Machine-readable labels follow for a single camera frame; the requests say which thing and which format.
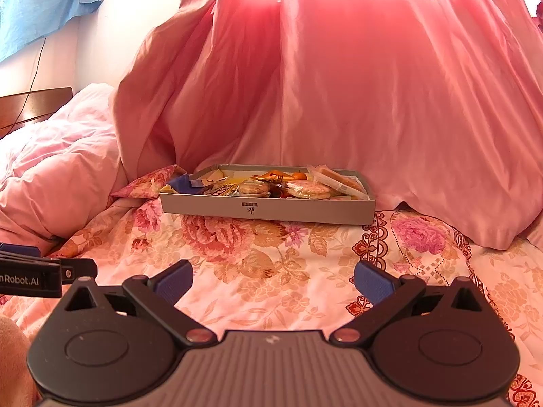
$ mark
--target snack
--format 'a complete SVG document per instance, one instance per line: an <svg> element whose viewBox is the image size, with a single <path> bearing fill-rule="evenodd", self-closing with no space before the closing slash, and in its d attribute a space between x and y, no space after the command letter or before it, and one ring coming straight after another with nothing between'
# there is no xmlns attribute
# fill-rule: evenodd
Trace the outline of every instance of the snack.
<svg viewBox="0 0 543 407"><path fill-rule="evenodd" d="M288 192L300 199L328 199L332 189L313 180L293 180L287 183Z"/></svg>
<svg viewBox="0 0 543 407"><path fill-rule="evenodd" d="M305 173L292 173L292 175L288 175L282 171L272 170L261 176L253 176L252 179L260 180L261 182L286 183L292 180L307 179L307 175Z"/></svg>
<svg viewBox="0 0 543 407"><path fill-rule="evenodd" d="M324 174L326 177L330 177L336 182L343 183L343 185L347 185L348 187L354 188L355 190L360 191L361 193L367 194L366 190L362 185L360 185L356 180L349 179L348 177L342 176L341 174L335 172L334 170L331 170L327 166L318 166L313 168L316 172L319 172L321 174Z"/></svg>
<svg viewBox="0 0 543 407"><path fill-rule="evenodd" d="M241 197L269 197L270 185L259 180L245 180L238 187L238 195Z"/></svg>
<svg viewBox="0 0 543 407"><path fill-rule="evenodd" d="M168 193L168 194L179 194L177 191L175 191L171 185L164 185L161 189L160 189L160 193Z"/></svg>
<svg viewBox="0 0 543 407"><path fill-rule="evenodd" d="M323 183L339 192L340 195L353 196L354 199L369 200L369 196L356 180L342 176L327 166L308 167L313 180Z"/></svg>
<svg viewBox="0 0 543 407"><path fill-rule="evenodd" d="M270 183L270 197L276 198L276 199L285 199L292 197L288 193L288 188L285 185L282 184L273 184Z"/></svg>
<svg viewBox="0 0 543 407"><path fill-rule="evenodd" d="M237 183L224 183L218 188L209 190L210 196L234 196L238 188Z"/></svg>
<svg viewBox="0 0 543 407"><path fill-rule="evenodd" d="M201 179L191 180L191 186L195 188L208 187L209 185L213 185L214 183L221 182L222 180L226 179L228 178L224 177L224 173L222 171L215 170L207 175L204 175L204 177Z"/></svg>

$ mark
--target gray tray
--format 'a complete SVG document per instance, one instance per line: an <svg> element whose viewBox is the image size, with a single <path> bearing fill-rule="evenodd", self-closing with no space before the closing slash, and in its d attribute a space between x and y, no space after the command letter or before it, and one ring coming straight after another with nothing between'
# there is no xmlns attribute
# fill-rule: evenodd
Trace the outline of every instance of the gray tray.
<svg viewBox="0 0 543 407"><path fill-rule="evenodd" d="M199 179L204 174L216 169L220 169L226 174L241 171L249 176L261 175L270 170L286 173L308 173L307 168L304 167L215 165L196 172L191 176L191 180ZM357 177L365 187L370 200L330 201L160 193L160 201L162 210L170 214L340 225L370 225L373 223L375 197L365 179L357 171L335 171L344 176Z"/></svg>

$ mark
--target wrapped snack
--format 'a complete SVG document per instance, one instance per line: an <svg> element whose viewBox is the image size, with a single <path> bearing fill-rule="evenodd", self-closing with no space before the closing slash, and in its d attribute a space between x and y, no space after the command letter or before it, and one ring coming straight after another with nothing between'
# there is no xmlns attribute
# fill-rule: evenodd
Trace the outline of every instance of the wrapped snack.
<svg viewBox="0 0 543 407"><path fill-rule="evenodd" d="M332 189L312 180L293 180L287 183L288 192L299 199L328 199Z"/></svg>
<svg viewBox="0 0 543 407"><path fill-rule="evenodd" d="M240 197L269 197L270 185L259 180L245 180L237 189Z"/></svg>
<svg viewBox="0 0 543 407"><path fill-rule="evenodd" d="M270 183L270 197L276 198L276 199L285 199L288 197L292 197L288 192L288 187L283 184L274 184Z"/></svg>
<svg viewBox="0 0 543 407"><path fill-rule="evenodd" d="M168 194L179 194L177 191L175 191L171 185L164 185L161 189L160 189L160 193L168 193Z"/></svg>
<svg viewBox="0 0 543 407"><path fill-rule="evenodd" d="M323 183L343 195L353 196L361 200L369 200L368 193L366 193L364 187L354 179L342 176L327 166L308 167L308 170L313 180Z"/></svg>
<svg viewBox="0 0 543 407"><path fill-rule="evenodd" d="M209 185L203 190L202 194L205 196L235 196L237 195L238 186L244 180L227 177Z"/></svg>
<svg viewBox="0 0 543 407"><path fill-rule="evenodd" d="M237 183L223 183L217 188L212 188L207 190L209 192L204 192L206 195L210 196L235 196L237 193L238 184Z"/></svg>
<svg viewBox="0 0 543 407"><path fill-rule="evenodd" d="M286 183L292 180L307 179L307 175L305 173L292 173L292 175L288 175L282 171L272 170L268 171L266 174L253 176L252 178L254 180L260 180L261 182Z"/></svg>
<svg viewBox="0 0 543 407"><path fill-rule="evenodd" d="M191 180L191 186L195 188L208 187L209 185L213 185L217 182L222 182L226 179L228 178L224 176L224 173L222 171L215 170L211 173L208 173L207 175L204 175L204 177L202 177L201 179Z"/></svg>

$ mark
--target electrical cable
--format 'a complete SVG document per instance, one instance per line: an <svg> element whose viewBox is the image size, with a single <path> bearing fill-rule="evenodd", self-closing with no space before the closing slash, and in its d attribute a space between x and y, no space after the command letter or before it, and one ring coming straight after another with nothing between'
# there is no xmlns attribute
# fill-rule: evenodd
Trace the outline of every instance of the electrical cable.
<svg viewBox="0 0 543 407"><path fill-rule="evenodd" d="M41 61L41 54L43 52L43 48L45 47L45 41L47 40L47 37L45 37L43 39L43 44L41 46L41 50L40 50L40 55L37 59L37 66L36 66L36 73L34 73L34 78L32 78L32 82L31 82L31 87L28 89L28 93L26 94L26 99L24 100L24 104L23 104L23 108L21 108L21 111L19 112L19 114L17 115L17 118L15 119L15 121L12 123L12 126L9 128L9 130L7 131L6 133L6 136L12 132L13 130L13 127L15 127L15 124L17 124L17 121L19 121L19 118L21 117L21 115L23 114L23 111L24 111L24 108L26 106L26 102L28 101L28 96L30 96L31 94L31 91L32 91L32 86L34 85L34 81L36 81L36 77L37 77L37 70L40 68L40 61Z"/></svg>

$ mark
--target orange wrapper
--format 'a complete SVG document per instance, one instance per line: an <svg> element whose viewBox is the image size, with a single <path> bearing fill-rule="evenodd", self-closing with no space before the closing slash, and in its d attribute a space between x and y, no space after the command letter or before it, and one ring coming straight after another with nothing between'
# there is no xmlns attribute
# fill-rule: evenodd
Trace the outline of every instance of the orange wrapper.
<svg viewBox="0 0 543 407"><path fill-rule="evenodd" d="M252 178L254 180L260 180L261 182L286 183L292 182L293 180L305 180L307 179L307 176L305 173L292 173L291 175L288 175L282 171L272 170L264 175L253 176Z"/></svg>

